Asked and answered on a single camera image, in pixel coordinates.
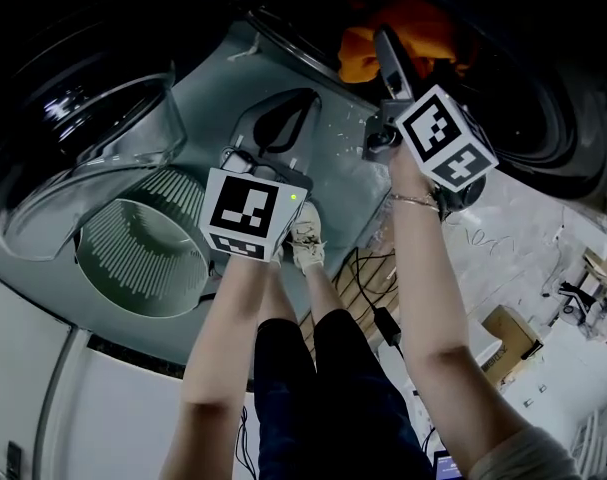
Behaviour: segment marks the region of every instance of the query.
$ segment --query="black and white fiducial marker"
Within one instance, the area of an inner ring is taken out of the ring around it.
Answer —
[[[483,128],[435,85],[395,122],[421,171],[458,192],[498,165]]]
[[[199,228],[213,249],[270,261],[306,197],[300,187],[210,169]]]

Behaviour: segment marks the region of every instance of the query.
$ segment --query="wrist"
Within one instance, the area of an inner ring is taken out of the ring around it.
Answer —
[[[425,197],[434,191],[432,181],[423,175],[392,178],[392,192],[407,197]]]

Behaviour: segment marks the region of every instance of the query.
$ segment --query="sleeve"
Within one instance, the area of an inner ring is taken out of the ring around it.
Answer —
[[[580,480],[574,460],[543,429],[529,427],[479,460],[470,480]]]

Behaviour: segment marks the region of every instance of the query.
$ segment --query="power adapter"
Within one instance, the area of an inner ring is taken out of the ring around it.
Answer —
[[[401,343],[401,328],[386,307],[372,308],[374,324],[381,331],[383,338],[390,347],[398,347]]]

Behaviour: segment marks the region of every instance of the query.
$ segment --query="cardboard box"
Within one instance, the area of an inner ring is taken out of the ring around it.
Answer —
[[[543,344],[536,333],[513,309],[498,306],[483,321],[483,327],[503,343],[499,351],[482,369],[492,384],[500,384],[505,377],[522,366],[522,363]]]

